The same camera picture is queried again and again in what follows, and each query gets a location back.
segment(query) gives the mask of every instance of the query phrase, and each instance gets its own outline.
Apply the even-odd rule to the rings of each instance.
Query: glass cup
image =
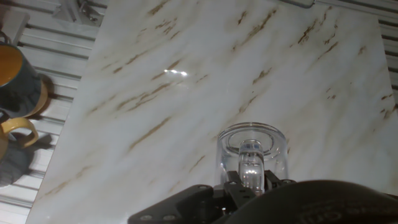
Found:
[[[239,123],[218,135],[216,184],[228,181],[227,172],[237,171],[245,187],[264,193],[264,170],[280,180],[288,179],[287,143],[276,128],[261,123]]]

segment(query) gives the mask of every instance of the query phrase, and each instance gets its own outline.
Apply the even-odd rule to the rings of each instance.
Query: black mechanical part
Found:
[[[347,182],[296,183],[264,174],[266,192],[259,197],[232,171],[223,185],[190,187],[131,216],[128,224],[398,223],[397,196]]]
[[[232,198],[236,208],[242,207],[245,203],[256,197],[250,188],[243,187],[242,181],[236,171],[229,171],[227,175],[229,182],[224,183],[224,189]]]
[[[196,223],[194,220],[198,213],[205,218],[215,213],[216,207],[209,202],[212,198],[212,187],[207,185],[194,185],[131,216],[128,220],[128,224]],[[203,208],[208,208],[208,213],[204,212]]]
[[[361,185],[317,180],[288,184],[247,203],[225,224],[398,222],[398,200]]]

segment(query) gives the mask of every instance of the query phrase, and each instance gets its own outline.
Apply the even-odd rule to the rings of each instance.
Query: white marble slab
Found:
[[[243,121],[285,134],[291,179],[398,194],[398,117],[376,16],[115,0],[27,223],[125,223],[211,185],[216,135]]]

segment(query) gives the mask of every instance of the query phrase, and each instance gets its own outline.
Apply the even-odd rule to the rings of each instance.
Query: screw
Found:
[[[145,221],[145,220],[151,220],[152,219],[152,215],[143,215],[140,218],[141,220]]]
[[[174,220],[175,219],[175,215],[166,215],[165,217],[163,217],[163,220]]]

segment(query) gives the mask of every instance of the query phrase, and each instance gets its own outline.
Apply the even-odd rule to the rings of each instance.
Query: mug handle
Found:
[[[4,134],[9,134],[11,131],[17,128],[27,128],[31,130],[32,133],[18,140],[22,147],[31,146],[39,138],[39,134],[37,134],[35,126],[32,124],[32,122],[30,122],[28,119],[25,118],[10,119],[8,121],[1,123],[1,127],[4,131]]]

